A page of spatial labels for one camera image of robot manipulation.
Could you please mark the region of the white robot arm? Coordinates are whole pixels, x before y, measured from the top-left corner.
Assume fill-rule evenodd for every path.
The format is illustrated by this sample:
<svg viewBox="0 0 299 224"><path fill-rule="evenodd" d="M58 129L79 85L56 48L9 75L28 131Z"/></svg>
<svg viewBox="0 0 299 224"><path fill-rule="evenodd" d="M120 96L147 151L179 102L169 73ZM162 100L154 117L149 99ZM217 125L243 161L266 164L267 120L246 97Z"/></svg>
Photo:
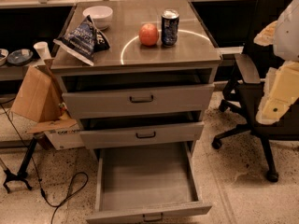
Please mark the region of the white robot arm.
<svg viewBox="0 0 299 224"><path fill-rule="evenodd" d="M263 98L256 120L264 125L279 121L299 98L299 0L292 0L276 21L253 39L260 46L273 46L284 63L266 74Z"/></svg>

